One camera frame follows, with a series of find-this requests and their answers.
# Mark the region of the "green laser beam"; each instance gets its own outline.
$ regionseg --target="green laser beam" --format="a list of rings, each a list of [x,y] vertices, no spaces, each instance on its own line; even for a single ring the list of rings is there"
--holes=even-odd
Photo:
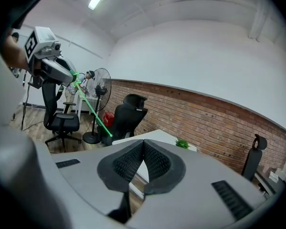
[[[94,114],[94,116],[96,117],[96,119],[99,121],[99,123],[101,123],[102,127],[104,127],[104,129],[106,130],[106,132],[109,134],[110,137],[112,137],[112,134],[107,130],[107,128],[104,126],[103,122],[99,119],[99,117],[97,116],[97,114],[95,113],[94,109],[92,108],[92,106],[90,105],[89,101],[87,100],[85,94],[82,92],[79,84],[81,84],[81,81],[78,79],[78,72],[74,73],[73,71],[70,71],[73,75],[76,75],[76,80],[75,82],[73,82],[73,86],[77,86],[78,90],[80,90],[80,94],[82,95],[83,99],[86,101],[87,105],[89,106],[89,108],[91,109],[92,113]]]

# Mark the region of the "red object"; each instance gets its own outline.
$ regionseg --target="red object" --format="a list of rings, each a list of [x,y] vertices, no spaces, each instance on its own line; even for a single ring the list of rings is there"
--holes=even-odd
[[[106,112],[103,117],[103,123],[105,127],[111,127],[114,121],[114,114],[111,112]]]

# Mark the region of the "potted plant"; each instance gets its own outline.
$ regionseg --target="potted plant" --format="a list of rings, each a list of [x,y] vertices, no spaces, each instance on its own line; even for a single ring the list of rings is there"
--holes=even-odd
[[[176,140],[176,146],[178,147],[182,147],[182,148],[185,148],[185,149],[188,149],[189,147],[189,144],[187,141],[181,139],[181,138],[177,138]]]

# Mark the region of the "fan grille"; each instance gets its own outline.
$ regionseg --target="fan grille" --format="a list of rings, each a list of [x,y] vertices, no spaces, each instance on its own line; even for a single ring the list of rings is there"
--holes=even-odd
[[[89,79],[85,87],[87,89],[86,98],[89,102],[91,102],[93,109],[97,112],[104,109],[109,101],[111,94],[111,78],[109,72],[104,68],[99,68],[95,70],[94,73],[95,73],[94,78]],[[96,100],[98,98],[98,95],[95,91],[97,86],[100,86],[102,90],[106,89],[106,91],[103,91],[106,93],[104,95],[103,94],[100,95],[98,108],[95,109]]]

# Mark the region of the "wooden floor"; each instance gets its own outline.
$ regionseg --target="wooden floor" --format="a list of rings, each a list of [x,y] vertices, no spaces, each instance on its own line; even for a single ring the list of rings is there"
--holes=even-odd
[[[23,131],[32,138],[33,141],[41,141],[44,142],[47,139],[50,139],[54,136],[52,134],[52,131],[46,129],[43,125],[43,118],[44,118],[45,110],[34,108],[34,107],[27,107],[26,114],[24,118],[24,124],[23,124]],[[22,122],[22,115],[23,115],[23,106],[18,106],[17,110],[15,111],[15,119],[10,122],[10,126],[12,126],[15,129],[21,130],[21,122]],[[88,114],[81,114],[80,119],[80,129],[77,132],[74,132],[72,134],[73,137],[82,139],[82,135],[87,132],[88,126],[93,120],[92,115]],[[81,144],[79,144],[77,141],[65,139],[65,146],[66,146],[66,152],[75,152],[75,151],[83,151],[83,150],[90,150],[90,149],[96,149],[96,148],[102,148],[104,147],[103,144],[87,144],[84,141],[82,141]],[[55,140],[50,143],[48,143],[48,149],[51,153],[63,153],[64,150],[62,148],[62,142],[61,140]],[[143,192],[144,183],[143,180],[141,180],[137,175],[132,180],[132,183]],[[143,200],[136,196],[135,193],[130,192],[129,194],[130,198],[130,207],[131,207],[131,213],[134,214],[139,207],[142,205]]]

